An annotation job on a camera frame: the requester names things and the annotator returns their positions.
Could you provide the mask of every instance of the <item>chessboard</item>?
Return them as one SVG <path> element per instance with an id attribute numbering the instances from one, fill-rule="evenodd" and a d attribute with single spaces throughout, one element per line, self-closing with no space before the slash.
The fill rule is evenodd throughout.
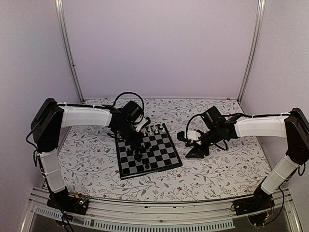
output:
<path id="1" fill-rule="evenodd" d="M 116 137 L 116 150 L 120 178 L 128 179 L 161 172 L 183 165 L 166 125 L 149 125 L 141 129 L 143 142 L 138 152 L 132 151 L 130 145 Z"/>

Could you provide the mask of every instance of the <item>leaf pattern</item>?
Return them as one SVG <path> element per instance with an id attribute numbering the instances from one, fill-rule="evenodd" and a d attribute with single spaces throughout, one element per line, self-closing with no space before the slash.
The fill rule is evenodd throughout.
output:
<path id="1" fill-rule="evenodd" d="M 124 106 L 128 100 L 119 99 L 116 107 Z M 112 104 L 113 99 L 86 103 Z M 108 128 L 72 127 L 58 156 L 66 186 L 70 192 L 93 197 L 153 202 L 213 200 L 251 194 L 270 172 L 255 137 L 232 139 L 228 151 L 212 146 L 211 154 L 202 160 L 186 159 L 190 148 L 176 139 L 177 132 L 185 129 L 191 116 L 213 105 L 222 114 L 242 112 L 239 104 L 231 100 L 145 99 L 145 116 L 152 123 L 166 124 L 183 166 L 127 180 L 120 180 L 115 142 L 107 135 Z M 199 118 L 192 121 L 190 129 L 208 130 Z"/>

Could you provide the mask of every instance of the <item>white wall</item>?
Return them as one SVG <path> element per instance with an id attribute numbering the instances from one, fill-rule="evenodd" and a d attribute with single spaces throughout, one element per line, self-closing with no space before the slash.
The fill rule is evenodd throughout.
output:
<path id="1" fill-rule="evenodd" d="M 249 85 L 246 113 L 278 113 L 299 107 L 309 119 L 309 1 L 266 1 Z M 284 156 L 283 139 L 261 138 L 272 167 Z M 303 230 L 309 231 L 309 171 L 288 182 Z"/>
<path id="2" fill-rule="evenodd" d="M 65 0 L 85 98 L 237 98 L 257 0 Z"/>
<path id="3" fill-rule="evenodd" d="M 0 231 L 16 232 L 42 182 L 25 136 L 43 101 L 77 102 L 53 0 L 0 1 Z"/>

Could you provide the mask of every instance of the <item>floral tablecloth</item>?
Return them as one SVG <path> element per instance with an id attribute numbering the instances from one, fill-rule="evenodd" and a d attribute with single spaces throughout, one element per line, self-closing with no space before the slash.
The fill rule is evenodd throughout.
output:
<path id="1" fill-rule="evenodd" d="M 133 201 L 198 201 L 251 194 L 270 172 L 270 166 L 255 137 L 233 139 L 229 150 L 213 146 L 204 159 L 186 159 L 190 150 L 176 139 L 188 119 L 215 105 L 222 114 L 242 112 L 231 100 L 145 99 L 145 116 L 152 123 L 165 123 L 183 166 L 164 172 L 120 180 L 114 139 L 108 128 L 72 127 L 58 159 L 65 184 L 71 192 L 93 197 Z M 113 99 L 88 100 L 87 104 L 111 104 Z M 121 107 L 128 99 L 120 99 Z M 207 131 L 199 118 L 191 130 Z"/>

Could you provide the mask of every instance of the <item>vertical metal post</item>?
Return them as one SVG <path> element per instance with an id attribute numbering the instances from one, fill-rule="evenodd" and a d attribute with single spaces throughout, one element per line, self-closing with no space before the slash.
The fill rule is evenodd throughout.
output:
<path id="1" fill-rule="evenodd" d="M 245 95 L 246 88 L 247 88 L 247 85 L 248 85 L 250 73 L 251 73 L 252 66 L 253 66 L 254 55 L 255 55 L 255 52 L 256 52 L 257 43 L 258 43 L 258 39 L 259 39 L 259 36 L 260 36 L 262 22 L 263 22 L 265 0 L 258 0 L 258 1 L 259 2 L 258 2 L 258 6 L 257 6 L 255 27 L 254 27 L 253 39 L 252 39 L 252 43 L 251 43 L 251 49 L 250 49 L 250 53 L 249 53 L 249 58 L 248 58 L 246 70 L 245 70 L 245 75 L 243 77 L 241 87 L 240 87 L 240 91 L 239 91 L 238 98 L 237 98 L 240 105 L 243 101 L 243 97 Z"/>
<path id="2" fill-rule="evenodd" d="M 60 26 L 60 32 L 62 35 L 62 41 L 64 44 L 64 48 L 67 54 L 67 59 L 70 67 L 70 71 L 72 74 L 72 79 L 73 79 L 73 84 L 77 93 L 77 96 L 80 100 L 80 102 L 84 102 L 84 97 L 82 93 L 82 89 L 79 83 L 79 80 L 77 78 L 77 72 L 75 69 L 74 61 L 73 61 L 73 56 L 70 48 L 70 43 L 69 43 L 69 38 L 68 38 L 68 32 L 66 28 L 66 22 L 64 19 L 64 12 L 63 12 L 63 5 L 62 5 L 62 0 L 55 0 L 56 1 L 56 11 L 57 11 L 57 17 L 59 21 L 59 26 Z"/>

